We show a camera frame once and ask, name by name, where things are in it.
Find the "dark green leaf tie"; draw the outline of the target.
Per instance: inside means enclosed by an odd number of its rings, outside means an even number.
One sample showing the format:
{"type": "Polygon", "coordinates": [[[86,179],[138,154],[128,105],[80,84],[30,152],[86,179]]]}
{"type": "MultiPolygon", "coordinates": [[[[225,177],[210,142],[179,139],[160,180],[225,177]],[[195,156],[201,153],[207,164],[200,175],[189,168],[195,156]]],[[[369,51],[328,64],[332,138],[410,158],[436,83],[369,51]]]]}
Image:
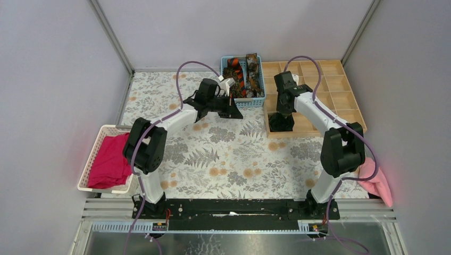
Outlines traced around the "dark green leaf tie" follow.
{"type": "Polygon", "coordinates": [[[269,117],[269,129],[271,132],[291,132],[295,122],[293,115],[274,113],[269,117]]]}

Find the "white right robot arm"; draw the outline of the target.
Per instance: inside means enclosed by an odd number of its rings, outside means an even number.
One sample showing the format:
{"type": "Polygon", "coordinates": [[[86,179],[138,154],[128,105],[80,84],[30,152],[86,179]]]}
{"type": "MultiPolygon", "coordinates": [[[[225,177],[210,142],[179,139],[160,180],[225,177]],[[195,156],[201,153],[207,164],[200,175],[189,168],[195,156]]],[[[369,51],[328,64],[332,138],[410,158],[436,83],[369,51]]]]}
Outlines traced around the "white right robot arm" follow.
{"type": "Polygon", "coordinates": [[[310,190],[312,200],[305,204],[306,214],[313,219],[326,212],[325,202],[333,195],[338,183],[365,161],[363,128],[348,123],[322,103],[307,85],[298,85],[291,72],[274,76],[277,87],[277,112],[283,115],[300,113],[323,136],[320,162],[323,167],[318,182],[310,190]]]}

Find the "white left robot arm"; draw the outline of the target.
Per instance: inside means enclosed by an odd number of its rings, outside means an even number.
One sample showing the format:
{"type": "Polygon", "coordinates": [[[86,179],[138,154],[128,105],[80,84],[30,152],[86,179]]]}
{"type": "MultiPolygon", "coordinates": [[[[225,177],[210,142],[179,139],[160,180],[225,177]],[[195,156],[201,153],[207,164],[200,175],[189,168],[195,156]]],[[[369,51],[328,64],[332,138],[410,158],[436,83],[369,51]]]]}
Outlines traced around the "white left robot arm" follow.
{"type": "Polygon", "coordinates": [[[168,136],[200,121],[210,112],[220,118],[242,119],[235,100],[229,95],[233,84],[233,78],[220,82],[204,78],[198,90],[183,100],[179,109],[150,121],[140,117],[133,123],[123,155],[138,177],[141,196],[146,201],[144,210],[150,217],[159,218],[165,211],[161,201],[164,191],[157,169],[163,161],[168,136]]]}

